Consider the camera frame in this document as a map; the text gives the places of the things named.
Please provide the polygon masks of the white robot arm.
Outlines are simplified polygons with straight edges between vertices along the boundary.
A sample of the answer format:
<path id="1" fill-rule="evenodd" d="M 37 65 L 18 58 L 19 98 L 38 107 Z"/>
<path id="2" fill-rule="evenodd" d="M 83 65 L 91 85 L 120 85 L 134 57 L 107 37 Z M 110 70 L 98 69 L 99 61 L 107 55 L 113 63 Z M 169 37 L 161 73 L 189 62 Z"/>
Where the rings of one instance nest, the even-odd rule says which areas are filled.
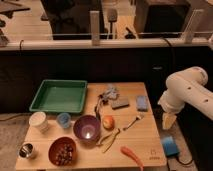
<path id="1" fill-rule="evenodd" d="M 207 72 L 197 66 L 175 72 L 167 77 L 167 90 L 158 101 L 163 109 L 162 128 L 164 130 L 173 126 L 177 114 L 186 103 L 213 120 L 213 92 L 205 88 L 207 82 Z"/>

